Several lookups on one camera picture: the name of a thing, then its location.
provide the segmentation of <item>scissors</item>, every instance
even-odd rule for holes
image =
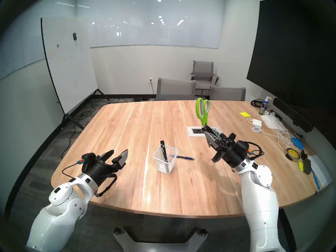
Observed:
[[[203,100],[203,98],[199,98],[196,100],[196,115],[197,118],[202,122],[202,126],[205,126],[208,123],[208,113],[210,110],[210,102],[209,100]]]

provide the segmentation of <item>power adapter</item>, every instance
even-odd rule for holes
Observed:
[[[256,126],[256,127],[259,127],[261,128],[262,126],[262,122],[260,120],[257,120],[257,119],[253,119],[253,126]]]

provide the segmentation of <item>tv screen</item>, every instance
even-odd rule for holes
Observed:
[[[336,33],[306,0],[260,2],[247,79],[293,106],[336,148]]]

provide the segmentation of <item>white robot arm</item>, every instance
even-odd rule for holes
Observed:
[[[125,166],[128,150],[114,158],[111,165],[105,163],[113,152],[111,150],[101,157],[94,153],[82,156],[82,160],[78,163],[83,163],[83,173],[52,191],[49,196],[51,204],[44,207],[34,220],[27,247],[41,252],[57,252],[65,246],[74,231],[76,220],[81,219],[86,213],[89,200],[93,195],[101,197],[117,180],[114,173]],[[106,178],[114,180],[98,194],[98,187]],[[83,192],[84,199],[73,189],[74,185]]]
[[[209,147],[217,153],[213,162],[223,159],[234,173],[240,175],[242,182],[243,209],[251,233],[250,252],[285,252],[278,238],[279,204],[277,195],[271,188],[273,175],[265,165],[258,165],[254,159],[263,155],[262,149],[251,142],[237,141],[233,133],[226,137],[205,125],[204,134]],[[249,157],[249,144],[259,148],[259,154]]]

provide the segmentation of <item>wooden table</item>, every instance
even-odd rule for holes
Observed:
[[[256,159],[273,173],[272,187],[280,207],[297,203],[315,194],[313,175],[300,172],[297,163],[285,157],[285,149],[276,137],[254,133],[252,125],[240,112],[260,119],[258,109],[250,102],[211,101],[210,126],[218,126],[225,135],[235,133],[236,140],[254,142],[265,154]],[[174,217],[225,217],[243,215],[241,182],[223,160],[213,163],[215,150],[208,147],[205,137],[189,137],[187,126],[200,126],[195,101],[153,101],[109,104],[102,107],[71,146],[57,169],[51,184],[55,188],[69,180],[62,169],[74,164],[82,154],[102,154],[111,149],[115,157],[128,149],[125,167],[117,173],[118,180],[102,197],[91,203],[136,213]],[[263,126],[266,133],[275,130]],[[153,153],[160,145],[175,147],[179,154],[194,161],[177,159],[170,175],[156,170]],[[313,151],[305,145],[305,151]],[[67,169],[78,176],[81,166]],[[109,185],[107,179],[99,188]]]

